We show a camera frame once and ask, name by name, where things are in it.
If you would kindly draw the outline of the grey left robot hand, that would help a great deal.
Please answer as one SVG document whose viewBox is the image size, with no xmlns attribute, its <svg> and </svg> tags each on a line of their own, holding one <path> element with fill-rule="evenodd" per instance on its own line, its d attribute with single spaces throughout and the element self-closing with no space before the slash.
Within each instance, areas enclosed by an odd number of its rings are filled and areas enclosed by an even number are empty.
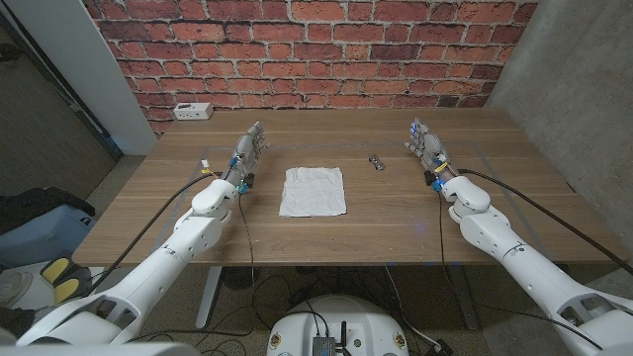
<svg viewBox="0 0 633 356">
<path fill-rule="evenodd" d="M 227 170 L 221 178 L 231 183 L 239 194 L 251 189 L 254 171 L 260 155 L 269 145 L 264 143 L 265 134 L 260 122 L 256 122 L 238 140 Z"/>
</svg>

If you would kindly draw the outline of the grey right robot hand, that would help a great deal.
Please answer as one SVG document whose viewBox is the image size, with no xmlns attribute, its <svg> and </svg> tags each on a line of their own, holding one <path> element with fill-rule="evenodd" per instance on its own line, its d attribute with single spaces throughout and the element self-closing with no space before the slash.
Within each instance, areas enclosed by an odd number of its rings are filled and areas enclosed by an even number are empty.
<svg viewBox="0 0 633 356">
<path fill-rule="evenodd" d="M 410 124 L 409 141 L 405 147 L 419 158 L 425 184 L 434 191 L 440 192 L 449 180 L 458 176 L 444 144 L 419 118 Z"/>
</svg>

